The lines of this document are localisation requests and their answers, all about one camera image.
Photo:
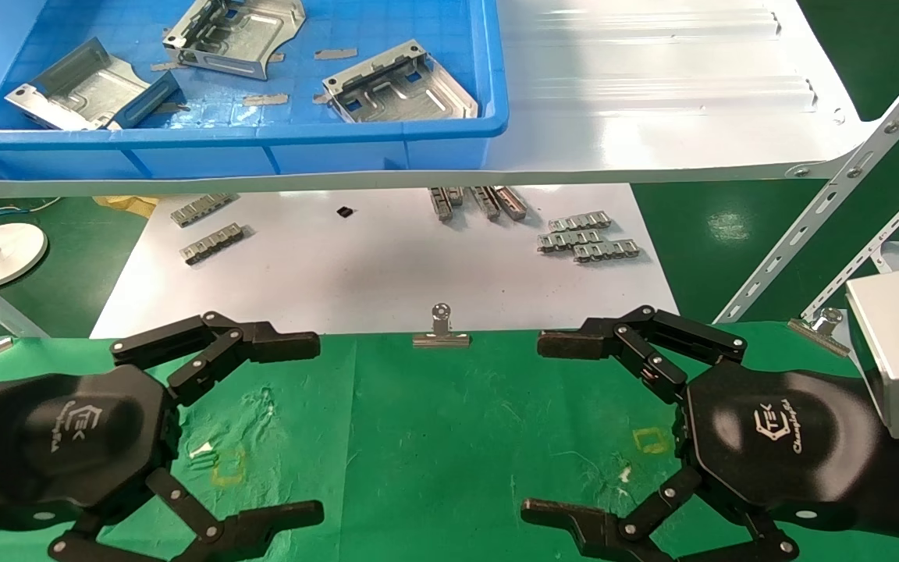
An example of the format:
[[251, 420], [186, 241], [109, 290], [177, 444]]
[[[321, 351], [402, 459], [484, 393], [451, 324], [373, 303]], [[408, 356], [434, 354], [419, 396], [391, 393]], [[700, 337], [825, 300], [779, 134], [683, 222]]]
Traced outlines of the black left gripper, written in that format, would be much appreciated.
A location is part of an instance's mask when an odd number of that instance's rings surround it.
[[169, 391], [131, 365], [0, 382], [0, 530], [77, 519], [49, 546], [54, 561], [157, 561], [98, 541], [103, 524], [153, 495], [195, 534], [172, 561], [246, 561], [263, 557], [279, 533], [324, 521], [317, 500], [215, 519], [167, 469], [179, 435]]

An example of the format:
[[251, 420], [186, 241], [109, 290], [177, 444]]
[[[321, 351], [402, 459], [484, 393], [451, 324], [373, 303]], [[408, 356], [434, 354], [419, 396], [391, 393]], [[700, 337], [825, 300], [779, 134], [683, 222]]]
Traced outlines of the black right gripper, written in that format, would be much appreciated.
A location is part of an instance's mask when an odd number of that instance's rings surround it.
[[[684, 459], [693, 468], [679, 469], [624, 518], [527, 498], [521, 519], [567, 531], [582, 556], [606, 561], [672, 561], [652, 534], [697, 492], [727, 520], [742, 521], [750, 539], [681, 561], [796, 560], [799, 546], [774, 520], [899, 537], [897, 449], [864, 384], [717, 365], [741, 362], [746, 349], [740, 337], [650, 305], [542, 331], [540, 356], [613, 358], [665, 404], [684, 402]], [[665, 350], [716, 366], [688, 383]]]

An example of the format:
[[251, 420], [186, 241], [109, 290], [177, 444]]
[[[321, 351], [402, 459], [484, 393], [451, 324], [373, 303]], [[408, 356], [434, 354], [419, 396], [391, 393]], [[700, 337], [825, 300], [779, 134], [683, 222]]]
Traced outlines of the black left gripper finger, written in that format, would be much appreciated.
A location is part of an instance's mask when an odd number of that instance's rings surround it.
[[314, 332], [279, 333], [268, 321], [236, 322], [215, 311], [115, 341], [114, 363], [147, 370], [189, 357], [167, 379], [176, 404], [189, 407], [243, 363], [309, 360], [321, 353]]

